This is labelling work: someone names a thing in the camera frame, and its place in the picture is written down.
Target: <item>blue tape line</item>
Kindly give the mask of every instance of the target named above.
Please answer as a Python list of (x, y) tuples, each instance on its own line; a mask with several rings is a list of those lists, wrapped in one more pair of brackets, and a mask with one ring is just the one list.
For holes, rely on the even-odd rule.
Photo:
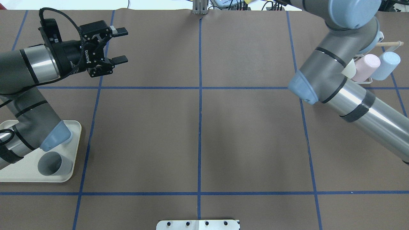
[[(294, 191), (294, 192), (82, 192), (81, 196), (285, 196), (285, 195), (354, 195), (409, 194), (408, 190), (380, 191)], [(78, 196), (79, 192), (0, 192), (0, 196)]]
[(292, 40), (290, 14), (288, 13), (288, 11), (286, 11), (285, 13), (287, 14), (287, 25), (288, 25), (288, 33), (290, 35), (290, 44), (291, 44), (292, 60), (294, 64), (294, 71), (297, 72), (298, 68), (297, 68), (297, 61), (295, 60), (294, 42)]
[(403, 100), (402, 100), (402, 97), (400, 96), (398, 85), (396, 84), (396, 80), (395, 80), (395, 76), (393, 75), (393, 72), (391, 73), (391, 77), (392, 77), (393, 84), (395, 85), (396, 94), (398, 95), (400, 106), (402, 107), (403, 115), (405, 115), (405, 117), (408, 117), (406, 110), (405, 110), (405, 106), (403, 105)]
[(229, 86), (215, 86), (203, 87), (204, 90), (287, 90), (288, 87), (229, 87)]
[(37, 86), (37, 88), (39, 89), (47, 89), (47, 90), (51, 90), (51, 89), (98, 89), (98, 86)]
[[(289, 33), (289, 35), (290, 35), (290, 43), (291, 43), (291, 51), (292, 51), (292, 60), (293, 60), (293, 63), (294, 63), (294, 70), (295, 70), (295, 72), (297, 72), (298, 67), (297, 67), (297, 61), (296, 61), (296, 59), (295, 59), (294, 42), (293, 42), (293, 39), (292, 39), (290, 15), (289, 15), (288, 11), (286, 11), (286, 14), (287, 14), (288, 33)], [(303, 102), (302, 102), (301, 99), (300, 99), (300, 107), (301, 107), (301, 115), (302, 115), (302, 118), (303, 118), (304, 134), (305, 134), (305, 136), (306, 136), (307, 147), (308, 147), (308, 157), (309, 157), (309, 161), (310, 161), (310, 171), (311, 171), (312, 187), (313, 187), (313, 189), (314, 189), (315, 208), (317, 209), (318, 227), (319, 227), (319, 230), (322, 230), (321, 212), (320, 212), (320, 210), (319, 210), (317, 187), (316, 187), (316, 184), (315, 184), (314, 166), (313, 166), (313, 164), (312, 164), (310, 140), (309, 140), (309, 138), (308, 138), (307, 122), (306, 122), (306, 119), (305, 119), (304, 106), (303, 106)]]
[(199, 87), (178, 86), (103, 86), (102, 89), (139, 89), (139, 90), (198, 90)]
[(26, 10), (24, 17), (23, 17), (23, 21), (21, 21), (20, 28), (18, 29), (18, 33), (17, 33), (16, 39), (14, 40), (14, 44), (11, 50), (14, 50), (16, 48), (18, 38), (20, 38), (21, 30), (23, 29), (25, 19), (27, 18), (27, 14), (28, 14), (28, 10)]
[(409, 194), (409, 191), (326, 191), (326, 192), (317, 192), (318, 195), (343, 195), (343, 194)]
[(83, 192), (83, 196), (197, 196), (197, 192)]
[(277, 196), (314, 195), (314, 192), (201, 192), (202, 196)]
[[(39, 89), (99, 89), (98, 86), (38, 86)], [(102, 86), (101, 89), (139, 89), (139, 90), (199, 90), (195, 86)], [(240, 86), (210, 86), (202, 90), (287, 90), (288, 87), (240, 87)]]
[(198, 220), (201, 219), (202, 190), (202, 19), (199, 20), (199, 132), (198, 132)]
[(78, 192), (0, 192), (0, 196), (78, 196)]
[[(115, 10), (112, 11), (111, 24), (110, 25), (113, 24), (114, 15), (115, 15)], [(109, 49), (109, 42), (107, 43), (106, 48), (105, 48), (105, 56), (107, 56), (108, 49)], [(92, 140), (92, 135), (94, 133), (95, 117), (97, 115), (97, 108), (98, 108), (98, 103), (99, 103), (99, 96), (101, 94), (102, 81), (103, 81), (103, 76), (101, 76), (100, 79), (99, 79), (98, 93), (97, 93), (97, 98), (95, 100), (94, 114), (92, 115), (90, 136), (88, 138), (87, 152), (85, 154), (84, 168), (82, 170), (82, 177), (81, 177), (79, 195), (78, 195), (78, 200), (77, 200), (77, 206), (76, 206), (76, 209), (75, 209), (75, 216), (74, 216), (74, 222), (73, 222), (73, 225), (72, 225), (72, 230), (76, 229), (76, 224), (77, 224), (77, 221), (78, 221), (79, 208), (80, 208), (80, 205), (81, 205), (81, 197), (82, 197), (82, 192), (83, 192), (83, 189), (84, 189), (85, 174), (87, 172), (88, 158), (89, 158), (89, 155), (90, 155), (91, 140)]]

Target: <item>gray cup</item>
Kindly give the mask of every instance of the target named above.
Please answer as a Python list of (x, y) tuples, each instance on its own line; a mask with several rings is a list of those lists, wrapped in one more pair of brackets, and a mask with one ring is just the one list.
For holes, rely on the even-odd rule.
[(38, 171), (43, 176), (60, 176), (69, 174), (72, 161), (57, 152), (48, 152), (38, 161)]

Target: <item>black cable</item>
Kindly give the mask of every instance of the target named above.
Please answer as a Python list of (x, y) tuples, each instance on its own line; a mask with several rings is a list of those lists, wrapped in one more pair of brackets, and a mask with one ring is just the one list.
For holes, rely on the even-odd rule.
[(81, 27), (77, 26), (77, 25), (75, 24), (75, 22), (74, 22), (68, 15), (66, 15), (64, 12), (61, 12), (61, 11), (59, 11), (59, 10), (57, 10), (57, 9), (48, 8), (48, 7), (41, 8), (40, 11), (38, 12), (38, 15), (40, 16), (40, 20), (41, 20), (41, 25), (43, 25), (43, 26), (45, 25), (44, 11), (46, 11), (46, 10), (61, 14), (62, 16), (64, 16), (65, 18), (67, 18), (67, 19), (71, 22), (71, 24), (75, 27), (75, 29), (77, 30), (78, 35), (79, 35), (79, 37), (80, 37), (80, 41), (81, 41), (81, 51), (80, 51), (80, 58), (79, 58), (79, 60), (78, 60), (78, 63), (77, 63), (76, 65), (74, 65), (74, 67), (72, 68), (72, 70), (71, 70), (69, 73), (67, 73), (65, 76), (63, 76), (63, 77), (60, 77), (60, 78), (55, 79), (55, 80), (53, 80), (53, 81), (47, 81), (47, 82), (43, 82), (43, 83), (34, 84), (34, 85), (32, 85), (32, 86), (23, 87), (20, 91), (17, 91), (17, 92), (14, 92), (14, 93), (0, 93), (0, 95), (15, 95), (15, 94), (18, 94), (18, 93), (21, 93), (21, 92), (25, 92), (25, 91), (27, 91), (27, 90), (29, 90), (29, 89), (31, 89), (31, 88), (37, 87), (37, 86), (43, 86), (43, 85), (47, 85), (47, 84), (51, 84), (51, 83), (55, 83), (55, 82), (61, 81), (61, 80), (65, 79), (65, 78), (67, 78), (68, 76), (74, 74), (74, 73), (78, 70), (79, 64), (81, 64), (81, 62), (84, 60), (84, 56), (85, 56), (85, 49), (84, 49), (84, 47), (85, 47), (85, 41), (84, 41), (83, 38), (82, 38), (82, 30), (81, 30)]
[(220, 10), (223, 10), (222, 8), (217, 7), (217, 6), (209, 6), (207, 9), (210, 9), (211, 7), (215, 7), (215, 8), (218, 8), (218, 9), (220, 9)]
[(273, 7), (271, 7), (270, 10), (276, 10), (276, 7), (277, 7), (277, 3), (274, 3)]
[(384, 7), (383, 7), (383, 10), (382, 10), (382, 11), (386, 11), (386, 9), (387, 9), (387, 7), (388, 7), (388, 2), (385, 1), (384, 3), (385, 3), (385, 4), (384, 4)]
[(401, 4), (401, 5), (409, 6), (409, 2), (408, 2), (408, 1), (402, 2), (402, 0), (387, 0), (387, 2), (393, 2), (393, 3), (398, 3), (398, 4)]
[(230, 1), (230, 5), (229, 5), (229, 8), (227, 10), (230, 10), (232, 3), (233, 3), (233, 0)]
[(0, 130), (0, 133), (10, 133), (11, 134), (11, 136), (7, 140), (0, 142), (0, 145), (5, 145), (5, 144), (9, 143), (13, 139), (13, 137), (15, 135), (15, 133), (14, 133), (14, 131), (12, 129), (2, 129), (2, 130)]
[(265, 5), (267, 5), (267, 3), (269, 3), (269, 2), (271, 2), (271, 8), (273, 8), (274, 2), (273, 2), (273, 1), (267, 1), (266, 3), (264, 3), (264, 5), (263, 5), (263, 7), (261, 8), (261, 10), (264, 10)]

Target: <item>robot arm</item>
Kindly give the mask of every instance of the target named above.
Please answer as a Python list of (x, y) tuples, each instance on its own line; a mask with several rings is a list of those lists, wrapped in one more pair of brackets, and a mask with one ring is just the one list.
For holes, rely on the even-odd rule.
[(55, 19), (44, 19), (39, 28), (45, 44), (0, 54), (0, 99), (19, 123), (0, 131), (0, 169), (40, 148), (49, 151), (70, 138), (71, 132), (36, 86), (53, 83), (71, 74), (88, 71), (91, 77), (112, 74), (127, 62), (125, 56), (109, 59), (104, 47), (112, 37), (127, 35), (104, 21), (77, 27), (80, 41), (62, 41)]
[(356, 54), (379, 41), (374, 17), (381, 0), (279, 0), (322, 17), (329, 33), (296, 72), (289, 89), (309, 104), (318, 101), (358, 125), (409, 162), (409, 119), (341, 74)]

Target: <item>white tray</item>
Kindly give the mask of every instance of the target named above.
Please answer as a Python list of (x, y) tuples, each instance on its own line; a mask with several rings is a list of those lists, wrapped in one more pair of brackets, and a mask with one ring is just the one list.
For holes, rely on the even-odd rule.
[[(0, 129), (6, 129), (17, 124), (17, 120), (8, 120), (0, 124)], [(72, 161), (72, 170), (69, 174), (60, 176), (43, 176), (38, 171), (38, 160), (46, 153), (36, 149), (24, 156), (15, 164), (11, 164), (0, 170), (0, 182), (54, 182), (61, 183), (71, 178), (74, 171), (76, 154), (78, 151), (79, 138), (81, 136), (81, 124), (78, 121), (64, 121), (72, 132), (72, 140), (62, 143), (50, 150), (57, 152)]]

